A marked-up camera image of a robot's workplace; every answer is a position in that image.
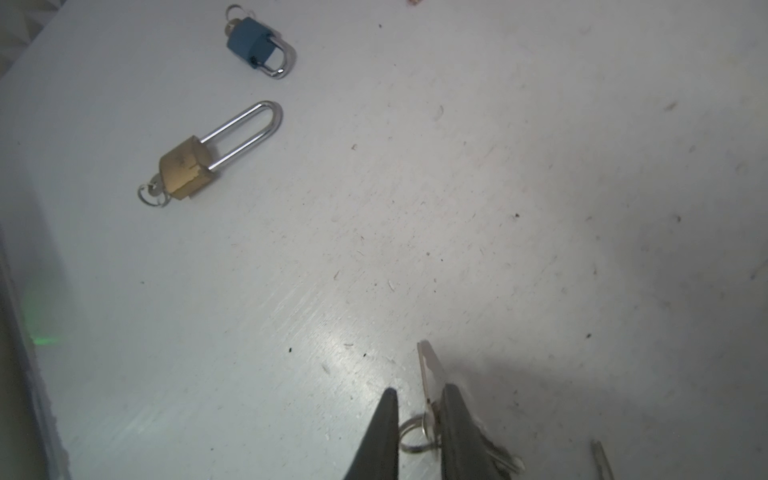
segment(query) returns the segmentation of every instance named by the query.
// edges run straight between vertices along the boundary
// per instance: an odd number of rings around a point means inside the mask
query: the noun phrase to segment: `blue padlock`
[[[292,64],[290,52],[293,49],[275,35],[274,31],[251,17],[230,20],[224,31],[229,37],[227,48],[252,68],[258,68],[272,78],[282,78],[288,74]],[[283,63],[273,70],[266,66],[266,60],[275,48],[283,53]]]

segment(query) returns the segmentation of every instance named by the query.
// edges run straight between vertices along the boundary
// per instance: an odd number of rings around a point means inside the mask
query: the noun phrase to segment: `white surface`
[[[71,0],[0,81],[73,478],[342,478],[386,386],[422,408],[422,338],[531,480],[595,478],[590,438],[622,480],[768,475],[765,2],[259,0],[279,81],[227,3]],[[261,99],[272,138],[139,204]]]

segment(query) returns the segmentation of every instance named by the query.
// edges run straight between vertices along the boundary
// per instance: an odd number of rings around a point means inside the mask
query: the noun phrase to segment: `brass padlock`
[[[232,151],[214,160],[206,143],[222,134],[230,127],[262,110],[272,111],[272,120],[257,134],[235,147]],[[181,142],[176,148],[160,158],[160,173],[156,174],[146,184],[139,186],[138,196],[144,204],[150,207],[165,207],[171,198],[181,200],[194,194],[208,185],[215,177],[215,171],[247,148],[254,147],[266,140],[280,126],[283,120],[283,109],[275,102],[261,101],[240,112],[237,116],[210,132],[203,138],[194,135]],[[154,197],[151,201],[144,194]]]

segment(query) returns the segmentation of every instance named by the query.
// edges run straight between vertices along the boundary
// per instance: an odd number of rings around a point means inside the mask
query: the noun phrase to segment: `scratch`
[[[538,277],[536,279],[536,282],[533,284],[533,286],[537,286],[541,278],[544,276],[544,272],[547,271],[547,268],[554,265],[554,262],[558,261],[558,256],[554,255],[552,256],[552,260],[550,260],[549,264],[541,269],[541,272],[538,274]]]
[[[768,267],[768,259],[765,259],[755,270],[752,270],[750,280],[755,280],[760,273]]]

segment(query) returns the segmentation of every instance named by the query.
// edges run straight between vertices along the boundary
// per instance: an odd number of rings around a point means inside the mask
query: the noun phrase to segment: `key ring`
[[[145,191],[149,194],[150,197],[157,198],[157,201],[152,202],[144,198]],[[160,174],[156,174],[146,184],[139,185],[139,189],[136,190],[136,194],[139,196],[141,203],[144,205],[149,205],[150,207],[162,208],[168,205],[168,202],[170,202],[170,194],[165,190],[165,187],[163,187],[163,181],[160,177]]]
[[[224,12],[224,17],[227,19],[227,23],[232,21],[232,18],[230,18],[230,12],[233,10],[237,10],[238,8],[243,11],[245,16],[251,17],[252,19],[256,20],[256,12],[254,12],[253,10],[246,10],[245,8],[242,7],[242,5],[233,3],[232,5],[228,6],[227,10]]]
[[[421,445],[409,445],[403,441],[403,438],[405,438],[405,436],[408,435],[408,433],[412,430],[424,428],[425,415],[426,413],[422,413],[421,415],[417,415],[411,419],[406,420],[402,425],[400,425],[400,449],[405,453],[423,453],[428,452],[429,450],[435,450],[440,446],[437,442],[423,443]]]

